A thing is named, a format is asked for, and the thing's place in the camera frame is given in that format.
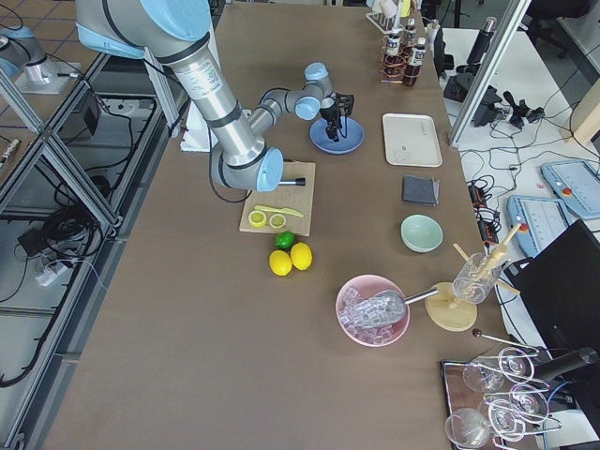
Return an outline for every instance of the black monitor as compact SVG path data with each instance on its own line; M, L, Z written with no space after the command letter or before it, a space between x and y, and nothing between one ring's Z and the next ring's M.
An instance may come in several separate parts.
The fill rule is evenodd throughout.
M600 243L575 221L528 265L506 270L552 357L600 352ZM600 365L566 373L581 410L600 434Z

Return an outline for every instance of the tabletop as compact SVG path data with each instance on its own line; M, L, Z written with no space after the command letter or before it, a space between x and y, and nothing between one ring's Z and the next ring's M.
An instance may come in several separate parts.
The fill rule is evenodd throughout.
M449 448L440 361L471 359L488 343L442 330L417 303L402 339L371 349L343 333L335 312L355 276L417 293L454 278L454 242L481 247L432 61L414 88L381 82L382 35L366 11L225 8L217 47L244 107L270 87L301 88L304 67L322 61L335 89L355 95L365 141L325 154L310 142L310 123L292 116L265 134L285 158L316 163L310 237L301 239L314 261L287 277L269 270L273 236L239 232L242 205L211 191L207 155L172 141L44 448ZM389 165L385 113L430 115L442 166ZM438 206L402 202L408 173L440 180ZM404 247L399 223L411 214L442 225L438 248ZM476 325L503 335L496 302L479 306Z

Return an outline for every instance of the white desk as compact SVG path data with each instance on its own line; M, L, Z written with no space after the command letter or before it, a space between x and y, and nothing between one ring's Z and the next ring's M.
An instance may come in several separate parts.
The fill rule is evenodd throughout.
M456 66L465 64L478 32L478 30L464 29L443 30L444 41L446 42L445 52L454 56ZM525 33L515 33L491 85L498 89L497 94L500 97L503 96L504 91L510 91L516 103L523 98L532 109L542 106L546 111L546 117L558 114L550 119L553 123L562 127L568 123L571 112L569 104L561 92L557 93L559 86L554 82L550 72ZM453 121L460 111L461 103L449 99L444 101L450 119ZM592 154L586 152L576 142L563 141L559 128L548 121L542 121L540 124L525 123L523 130L514 135L515 144L502 135L502 133L513 135L518 131L517 128L508 123L508 120L496 124L496 132L492 132L490 125L475 127L472 123L463 133L458 146L458 151L462 154L462 167L467 181L481 175L490 174L495 178L496 186L511 188L514 185L513 177L516 176L517 182L514 190L503 195L505 189L495 188L491 191L493 197L487 202L489 207L501 212L502 230L499 233L501 239L509 230L505 206L510 195L556 197L548 186L548 182L540 173L539 167L542 163L566 158L594 159ZM492 151L491 154L487 152L492 147L521 146L530 143L535 143L535 146L521 149L519 151L520 161L516 154L503 151ZM518 165L521 161L526 162L522 164L520 171L512 172L508 170L510 165ZM600 220L598 219L588 220L586 223L591 230L600 229ZM525 257L515 241L511 242L509 248L509 257L513 261ZM465 248L465 250L473 253L476 249ZM513 294L510 292L499 289L498 298L501 301L509 300L512 297ZM502 311L502 316L509 333L515 336L521 335L529 344L544 345L520 298L505 305L505 308L506 310ZM556 416L563 422L563 429L558 433L548 435L548 442L551 447L598 440L597 435L582 413L559 412Z

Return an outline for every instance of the green bowl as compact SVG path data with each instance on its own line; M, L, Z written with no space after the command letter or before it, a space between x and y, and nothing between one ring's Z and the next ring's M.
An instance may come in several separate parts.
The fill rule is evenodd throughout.
M408 216L400 225L402 242L419 253L427 253L437 248L443 240L442 227L438 222L428 216Z

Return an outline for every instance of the wooden cutting board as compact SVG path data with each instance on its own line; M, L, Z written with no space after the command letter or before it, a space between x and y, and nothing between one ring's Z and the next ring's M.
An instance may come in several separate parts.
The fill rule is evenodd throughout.
M284 180L294 178L306 178L305 186L279 186L271 192L252 192L244 202L244 210L240 219L240 232L271 233L278 234L289 230L300 236L310 235L310 218L312 215L312 194L315 186L314 162L290 161L285 163L283 170ZM254 209L254 205L263 204L276 208L289 207L304 214L303 217L284 215L286 224L283 228L274 230L268 224L268 218L273 213L266 213L267 224L261 228L254 228L248 221L248 215Z

